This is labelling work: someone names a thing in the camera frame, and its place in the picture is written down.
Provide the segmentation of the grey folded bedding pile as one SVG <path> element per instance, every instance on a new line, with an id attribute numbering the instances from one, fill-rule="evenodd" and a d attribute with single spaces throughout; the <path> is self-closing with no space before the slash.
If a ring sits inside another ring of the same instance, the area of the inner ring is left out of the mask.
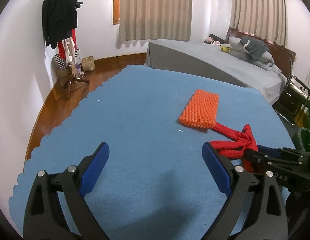
<path id="1" fill-rule="evenodd" d="M 243 36 L 242 38 L 229 38 L 229 54 L 238 59 L 254 64 L 265 71 L 274 71 L 281 74 L 282 71 L 276 66 L 269 47 L 256 38 Z"/>

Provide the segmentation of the bed with grey sheet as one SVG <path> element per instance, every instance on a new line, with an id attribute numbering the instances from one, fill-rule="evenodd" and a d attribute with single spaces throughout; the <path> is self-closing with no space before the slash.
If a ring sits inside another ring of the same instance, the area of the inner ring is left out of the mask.
<path id="1" fill-rule="evenodd" d="M 264 70 L 222 52 L 217 45 L 205 43 L 152 40 L 148 43 L 144 65 L 255 88 L 270 105 L 278 101 L 286 85 L 283 74 Z"/>

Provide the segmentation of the wooden headboard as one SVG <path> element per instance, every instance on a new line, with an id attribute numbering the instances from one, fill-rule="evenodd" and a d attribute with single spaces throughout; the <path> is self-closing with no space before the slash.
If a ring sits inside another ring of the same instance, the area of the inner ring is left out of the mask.
<path id="1" fill-rule="evenodd" d="M 254 34 L 247 33 L 242 30 L 229 27 L 226 35 L 226 41 L 228 42 L 231 37 L 242 38 L 248 36 L 250 38 L 256 38 L 262 40 L 270 49 L 270 53 L 273 56 L 276 66 L 282 71 L 282 74 L 289 78 L 293 72 L 293 64 L 296 58 L 296 53 L 284 46 L 279 46 L 264 38 L 258 37 Z"/>

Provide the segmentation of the left beige curtain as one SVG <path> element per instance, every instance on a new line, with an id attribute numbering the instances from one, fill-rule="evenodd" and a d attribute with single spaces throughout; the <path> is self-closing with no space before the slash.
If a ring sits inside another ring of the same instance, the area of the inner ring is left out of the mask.
<path id="1" fill-rule="evenodd" d="M 190 41 L 192 0 L 120 0 L 119 40 Z"/>

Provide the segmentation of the beige curtain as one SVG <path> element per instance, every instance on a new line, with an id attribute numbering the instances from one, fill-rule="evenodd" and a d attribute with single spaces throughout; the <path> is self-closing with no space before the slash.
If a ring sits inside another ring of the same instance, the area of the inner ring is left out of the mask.
<path id="1" fill-rule="evenodd" d="M 120 0 L 119 40 L 190 41 L 192 0 Z"/>
<path id="2" fill-rule="evenodd" d="M 230 27 L 287 46 L 286 0 L 232 0 Z"/>

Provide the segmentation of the yellow plush toy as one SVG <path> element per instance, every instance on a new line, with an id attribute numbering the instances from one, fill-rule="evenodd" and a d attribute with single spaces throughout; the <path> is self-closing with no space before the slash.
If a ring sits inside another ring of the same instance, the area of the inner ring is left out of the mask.
<path id="1" fill-rule="evenodd" d="M 220 51 L 224 53 L 229 53 L 231 51 L 231 46 L 229 44 L 221 44 Z"/>

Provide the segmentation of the brown paper bag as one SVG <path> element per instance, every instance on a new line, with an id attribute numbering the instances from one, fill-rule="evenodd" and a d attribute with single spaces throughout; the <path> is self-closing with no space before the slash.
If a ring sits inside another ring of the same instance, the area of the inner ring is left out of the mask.
<path id="1" fill-rule="evenodd" d="M 82 68 L 84 72 L 93 72 L 95 70 L 95 61 L 93 56 L 82 58 Z"/>

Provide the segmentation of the right beige curtain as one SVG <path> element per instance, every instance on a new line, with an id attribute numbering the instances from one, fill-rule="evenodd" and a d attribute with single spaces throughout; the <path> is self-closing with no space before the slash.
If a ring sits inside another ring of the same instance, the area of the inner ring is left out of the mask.
<path id="1" fill-rule="evenodd" d="M 287 46 L 286 0 L 232 0 L 230 27 Z"/>

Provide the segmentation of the black chair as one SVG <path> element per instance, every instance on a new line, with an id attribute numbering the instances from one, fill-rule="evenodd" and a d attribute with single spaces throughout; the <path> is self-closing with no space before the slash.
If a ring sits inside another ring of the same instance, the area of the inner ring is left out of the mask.
<path id="1" fill-rule="evenodd" d="M 293 74 L 293 62 L 289 60 L 289 76 L 278 101 L 273 105 L 277 115 L 288 125 L 295 126 L 302 117 L 310 99 L 310 88 Z"/>

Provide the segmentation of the orange textured sponge pad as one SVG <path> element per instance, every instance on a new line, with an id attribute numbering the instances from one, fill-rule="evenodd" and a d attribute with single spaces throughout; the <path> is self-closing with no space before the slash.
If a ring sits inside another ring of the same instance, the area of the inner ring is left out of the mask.
<path id="1" fill-rule="evenodd" d="M 179 116 L 179 123 L 191 128 L 214 128 L 219 98 L 218 94 L 197 89 Z"/>

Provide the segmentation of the coat rack with clothes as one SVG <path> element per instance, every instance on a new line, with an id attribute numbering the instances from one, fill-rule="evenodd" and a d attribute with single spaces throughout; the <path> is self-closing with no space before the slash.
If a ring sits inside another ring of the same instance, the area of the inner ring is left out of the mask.
<path id="1" fill-rule="evenodd" d="M 44 44 L 52 49 L 62 48 L 59 56 L 64 60 L 68 84 L 66 98 L 71 97 L 72 85 L 89 80 L 76 77 L 75 29 L 78 27 L 77 10 L 83 2 L 79 0 L 44 0 L 42 3 L 42 31 Z"/>

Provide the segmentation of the blue table cloth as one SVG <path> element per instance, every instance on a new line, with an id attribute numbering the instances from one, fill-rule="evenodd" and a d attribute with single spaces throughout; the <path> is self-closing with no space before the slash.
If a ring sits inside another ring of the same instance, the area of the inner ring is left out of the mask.
<path id="1" fill-rule="evenodd" d="M 23 228 L 39 170 L 62 172 L 106 142 L 109 159 L 85 196 L 106 234 L 111 239 L 200 239 L 226 196 L 202 158 L 203 144 L 222 135 L 178 123 L 197 89 L 219 95 L 220 124 L 237 131 L 248 124 L 259 145 L 293 147 L 280 118 L 256 89 L 128 66 L 89 93 L 33 150 L 9 198 L 17 228 Z"/>

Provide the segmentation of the red cloth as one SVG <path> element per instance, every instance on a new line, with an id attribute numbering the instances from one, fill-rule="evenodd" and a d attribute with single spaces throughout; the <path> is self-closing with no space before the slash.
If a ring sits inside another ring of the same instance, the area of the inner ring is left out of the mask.
<path id="1" fill-rule="evenodd" d="M 210 142 L 217 153 L 230 160 L 242 159 L 245 150 L 258 150 L 249 124 L 245 124 L 242 131 L 236 131 L 217 122 L 211 130 L 230 139 L 230 141 L 215 140 Z"/>

